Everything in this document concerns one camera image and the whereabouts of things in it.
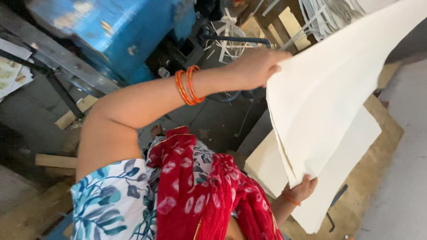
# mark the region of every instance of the bangle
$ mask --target bangle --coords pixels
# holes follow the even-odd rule
[[[189,67],[187,69],[187,72],[186,72],[188,89],[190,90],[190,94],[193,97],[194,101],[197,103],[201,103],[205,99],[205,97],[198,98],[196,96],[196,93],[194,92],[194,89],[193,89],[193,72],[199,71],[199,70],[200,70],[200,68],[197,65],[193,65],[193,66]]]
[[[291,203],[293,203],[293,204],[295,204],[295,205],[297,205],[297,206],[301,206],[301,203],[300,202],[298,202],[297,200],[295,200],[295,199],[293,199],[291,196],[289,196],[289,195],[285,195],[285,198],[286,198],[286,200],[288,200],[289,202],[291,202]]]
[[[178,70],[175,73],[175,78],[176,78],[176,86],[178,87],[178,91],[179,93],[181,93],[181,97],[182,99],[184,99],[184,101],[190,105],[193,106],[196,104],[196,102],[192,102],[190,101],[190,99],[188,98],[187,94],[185,93],[184,87],[182,86],[182,81],[181,81],[181,75],[185,73],[183,70]]]

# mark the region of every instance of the floral print top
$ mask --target floral print top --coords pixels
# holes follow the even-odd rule
[[[150,168],[149,152],[165,137],[142,149],[143,158],[119,161],[96,170],[71,188],[73,240],[154,240],[160,168]],[[200,140],[193,153],[194,184],[207,181],[213,151]]]

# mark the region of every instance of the paper pile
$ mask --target paper pile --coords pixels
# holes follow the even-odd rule
[[[0,49],[24,60],[28,60],[32,54],[27,49],[1,38]],[[21,64],[0,57],[0,102],[6,95],[32,80],[32,74],[28,67],[23,67]]]
[[[286,184],[277,176],[286,174],[291,188],[304,174],[319,177],[315,192],[292,213],[307,233],[319,230],[338,188],[381,133],[363,103],[385,59],[427,17],[426,8],[425,0],[401,0],[363,17],[279,63],[282,71],[268,81],[275,139],[270,134],[245,169],[276,197]]]

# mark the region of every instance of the floor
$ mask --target floor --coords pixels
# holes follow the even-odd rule
[[[214,54],[206,59],[213,49],[216,49]],[[217,46],[208,49],[198,65],[202,69],[224,65],[218,62],[219,53]],[[68,82],[63,84],[76,101],[87,95]],[[213,151],[236,151],[267,108],[265,89],[253,94],[252,103],[242,95],[231,103],[217,101],[218,96],[213,95],[196,106],[182,106],[139,129],[139,144],[147,145],[151,141],[150,129],[160,123],[164,129],[187,125],[190,132]],[[4,142],[2,148],[8,149],[8,154],[0,153],[0,164],[32,181],[46,178],[44,169],[34,165],[34,156],[36,153],[59,154],[62,150],[69,130],[62,131],[54,123],[67,111],[68,107],[46,78],[35,73],[33,82],[0,102],[3,132],[0,140]]]
[[[427,238],[427,60],[403,66],[380,95],[405,130],[358,240]]]

